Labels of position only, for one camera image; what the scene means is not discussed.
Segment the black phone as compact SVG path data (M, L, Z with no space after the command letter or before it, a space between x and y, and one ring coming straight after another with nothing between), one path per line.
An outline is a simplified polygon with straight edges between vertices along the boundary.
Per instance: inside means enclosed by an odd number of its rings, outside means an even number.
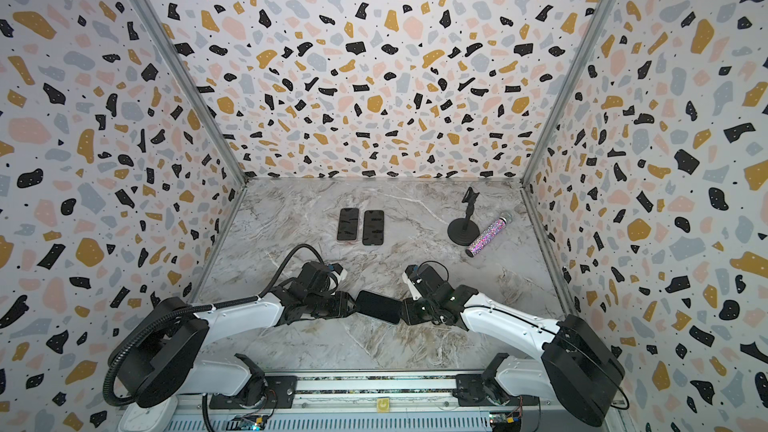
M397 325L402 302L369 291L361 291L355 299L355 311L367 317Z
M383 210L366 210L363 216L364 246L381 246L384 243L385 214Z

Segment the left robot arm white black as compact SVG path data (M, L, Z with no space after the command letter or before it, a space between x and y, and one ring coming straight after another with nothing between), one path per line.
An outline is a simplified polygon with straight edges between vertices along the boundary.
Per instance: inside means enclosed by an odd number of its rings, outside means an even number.
M261 295L196 306L178 297L161 301L110 355L104 399L150 408L177 395L208 394L242 407L263 404L274 394L254 360L238 354L216 362L201 358L201 350L249 330L352 315L354 299L339 289L345 276L338 263L311 261Z

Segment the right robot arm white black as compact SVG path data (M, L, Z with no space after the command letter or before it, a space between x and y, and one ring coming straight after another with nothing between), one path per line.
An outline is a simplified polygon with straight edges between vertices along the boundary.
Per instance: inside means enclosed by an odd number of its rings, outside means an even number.
M458 381L456 397L471 405L507 406L521 396L554 400L580 422L600 427L625 376L611 350L580 317L537 317L503 305L461 285L453 287L435 262L409 265L403 280L412 296L402 319L431 322L495 338L536 361L521 368L507 353L497 354L475 382Z

